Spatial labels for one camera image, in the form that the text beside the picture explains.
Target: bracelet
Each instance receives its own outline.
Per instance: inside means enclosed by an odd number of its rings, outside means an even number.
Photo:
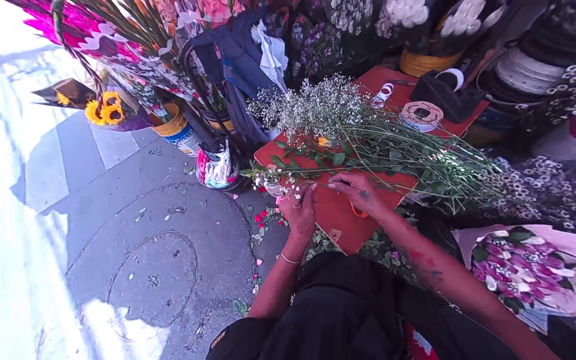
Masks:
[[[291,264],[295,264],[295,265],[296,265],[296,264],[299,264],[299,263],[300,263],[300,261],[291,261],[291,260],[288,260],[288,258],[286,258],[286,255],[284,255],[284,251],[283,251],[283,250],[281,251],[280,254],[281,254],[282,258],[284,258],[284,260],[288,261],[288,262],[291,263]]]

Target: right hand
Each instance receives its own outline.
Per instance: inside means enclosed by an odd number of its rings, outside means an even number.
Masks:
[[[328,187],[347,196],[356,209],[373,218],[388,209],[388,206],[377,197],[370,180],[363,174],[340,172],[328,180]]]

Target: orange scissors handle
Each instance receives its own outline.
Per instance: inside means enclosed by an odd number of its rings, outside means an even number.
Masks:
[[[358,217],[364,218],[364,217],[368,217],[368,214],[364,213],[363,211],[356,209],[355,205],[353,205],[353,203],[350,203],[350,207],[353,209],[353,212],[355,213],[355,215],[357,215]]]

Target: black shirt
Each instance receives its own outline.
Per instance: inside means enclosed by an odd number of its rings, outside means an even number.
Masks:
[[[297,287],[279,321],[236,321],[212,342],[206,359],[403,359],[404,321],[440,359],[516,359],[443,300],[360,256],[319,254],[306,263]]]

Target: sunflower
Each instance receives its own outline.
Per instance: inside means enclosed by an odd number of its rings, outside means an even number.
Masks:
[[[124,110],[118,105],[104,106],[100,114],[101,119],[110,125],[117,125],[124,119]]]
[[[105,121],[97,114],[98,105],[99,102],[97,100],[89,101],[86,104],[86,117],[95,125],[106,125]]]
[[[57,102],[59,102],[61,105],[68,106],[70,104],[70,99],[68,96],[60,93],[59,91],[55,91],[55,93],[57,93]]]
[[[104,91],[104,106],[121,105],[122,100],[116,91]]]

